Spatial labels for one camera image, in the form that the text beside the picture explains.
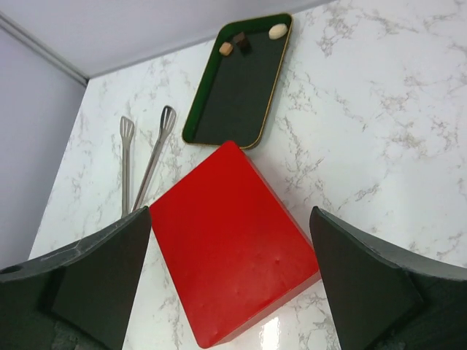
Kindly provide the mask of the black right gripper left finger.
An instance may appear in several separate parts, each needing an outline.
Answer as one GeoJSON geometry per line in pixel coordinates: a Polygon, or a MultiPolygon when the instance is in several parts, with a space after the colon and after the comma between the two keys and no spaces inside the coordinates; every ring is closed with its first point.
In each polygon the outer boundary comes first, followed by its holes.
{"type": "Polygon", "coordinates": [[[1,348],[121,349],[150,230],[143,207],[92,235],[1,269],[1,348]]]}

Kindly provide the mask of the metal tongs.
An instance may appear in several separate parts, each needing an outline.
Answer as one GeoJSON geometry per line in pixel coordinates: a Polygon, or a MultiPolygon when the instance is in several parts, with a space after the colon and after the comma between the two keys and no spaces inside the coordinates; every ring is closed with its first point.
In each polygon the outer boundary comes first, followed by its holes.
{"type": "MultiPolygon", "coordinates": [[[[167,138],[169,137],[172,129],[175,125],[177,113],[174,108],[165,105],[161,112],[158,139],[153,147],[150,159],[148,161],[145,173],[140,184],[139,191],[136,195],[136,200],[133,205],[132,211],[142,207],[144,197],[147,193],[147,189],[150,185],[150,181],[153,177],[155,167],[157,165],[158,159],[161,155],[163,145],[167,138]]],[[[134,123],[125,116],[120,118],[120,137],[122,141],[122,217],[126,217],[130,210],[129,202],[129,176],[130,176],[130,148],[131,142],[134,137],[135,126],[134,123]]]]}

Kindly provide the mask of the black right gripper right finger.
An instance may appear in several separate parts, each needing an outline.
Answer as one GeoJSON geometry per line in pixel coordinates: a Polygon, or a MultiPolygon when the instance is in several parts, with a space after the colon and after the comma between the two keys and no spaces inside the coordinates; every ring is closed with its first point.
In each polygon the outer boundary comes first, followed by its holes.
{"type": "Polygon", "coordinates": [[[315,206],[312,243],[342,349],[465,349],[466,269],[315,206]]]}

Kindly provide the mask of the red box lid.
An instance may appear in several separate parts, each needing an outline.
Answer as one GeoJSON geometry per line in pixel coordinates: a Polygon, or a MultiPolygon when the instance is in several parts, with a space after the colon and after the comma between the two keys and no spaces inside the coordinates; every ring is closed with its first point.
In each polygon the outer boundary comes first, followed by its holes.
{"type": "Polygon", "coordinates": [[[150,215],[201,348],[230,341],[320,277],[309,237],[232,141],[154,202],[150,215]]]}

